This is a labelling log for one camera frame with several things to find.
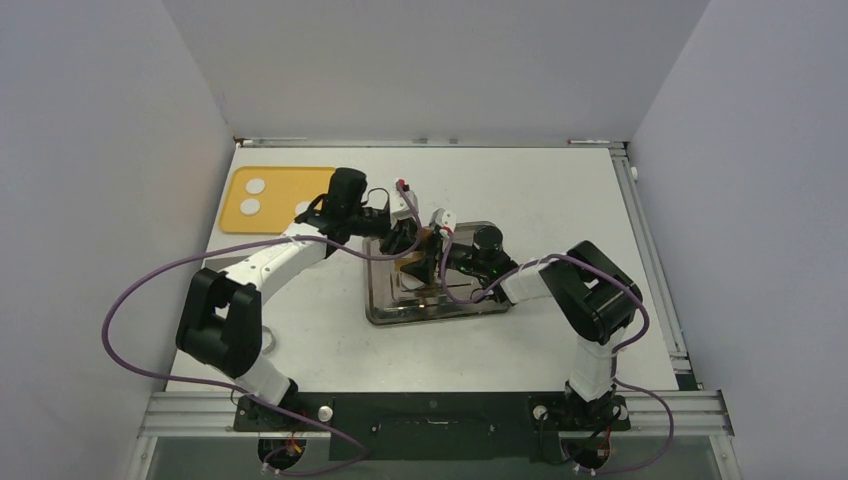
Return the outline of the wooden rolling pin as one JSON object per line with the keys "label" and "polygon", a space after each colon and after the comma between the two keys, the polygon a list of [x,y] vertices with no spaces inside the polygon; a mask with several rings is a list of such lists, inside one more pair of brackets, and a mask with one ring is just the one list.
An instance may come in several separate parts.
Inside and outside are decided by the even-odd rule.
{"label": "wooden rolling pin", "polygon": [[437,250],[440,237],[431,229],[425,229],[421,244],[409,256],[396,262],[400,273],[411,277],[423,285],[433,285],[437,270]]}

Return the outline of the white dough piece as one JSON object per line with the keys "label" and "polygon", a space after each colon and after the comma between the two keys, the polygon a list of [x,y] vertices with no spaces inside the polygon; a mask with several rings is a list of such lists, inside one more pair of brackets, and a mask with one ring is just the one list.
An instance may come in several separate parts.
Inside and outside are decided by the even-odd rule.
{"label": "white dough piece", "polygon": [[423,291],[427,290],[431,287],[431,285],[427,282],[422,282],[421,280],[415,278],[414,276],[408,275],[406,273],[400,274],[400,283],[405,291]]}

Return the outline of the stainless steel tray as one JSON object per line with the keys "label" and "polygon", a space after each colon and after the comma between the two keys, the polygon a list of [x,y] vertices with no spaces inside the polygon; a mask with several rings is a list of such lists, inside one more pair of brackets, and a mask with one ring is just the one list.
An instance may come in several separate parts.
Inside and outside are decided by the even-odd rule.
{"label": "stainless steel tray", "polygon": [[453,263],[446,272],[440,272],[427,290],[405,291],[400,283],[400,272],[396,261],[368,261],[365,267],[365,314],[375,326],[392,326],[416,322],[453,320],[477,315],[501,314],[511,309],[511,304],[500,289],[490,292],[484,299],[473,304],[454,302],[443,291],[446,285],[458,299],[469,299],[480,294],[490,283],[514,269],[517,264],[497,247],[495,253],[485,259],[485,268],[473,266],[472,257],[477,254],[475,239],[481,233],[495,231],[497,226],[488,221],[463,222],[457,225],[455,236],[459,242],[471,246],[469,258]]}

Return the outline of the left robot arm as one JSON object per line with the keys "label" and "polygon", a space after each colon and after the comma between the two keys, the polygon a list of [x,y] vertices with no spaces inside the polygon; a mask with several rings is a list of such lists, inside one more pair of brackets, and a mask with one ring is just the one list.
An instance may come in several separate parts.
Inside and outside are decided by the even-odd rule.
{"label": "left robot arm", "polygon": [[275,243],[220,271],[202,268],[190,281],[178,350],[261,399],[259,417],[274,430],[296,421],[298,386],[262,351],[265,302],[307,268],[346,251],[354,236],[380,240],[388,260],[413,252],[421,241],[418,205],[406,181],[396,180],[381,208],[365,204],[367,187],[364,172],[336,169],[327,191]]}

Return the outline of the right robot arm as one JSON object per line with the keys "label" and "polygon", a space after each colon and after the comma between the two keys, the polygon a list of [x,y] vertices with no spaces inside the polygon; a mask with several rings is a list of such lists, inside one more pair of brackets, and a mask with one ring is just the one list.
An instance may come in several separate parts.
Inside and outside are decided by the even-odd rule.
{"label": "right robot arm", "polygon": [[475,231],[471,244],[460,244],[454,231],[436,227],[429,239],[433,252],[425,265],[444,282],[450,271],[475,278],[480,287],[458,297],[456,304],[492,300],[515,306],[552,299],[577,336],[574,364],[565,383],[565,414],[579,428],[589,428],[613,410],[618,355],[644,337],[650,317],[636,283],[594,243],[584,240],[565,253],[551,253],[524,264],[503,249],[503,234],[494,226]]}

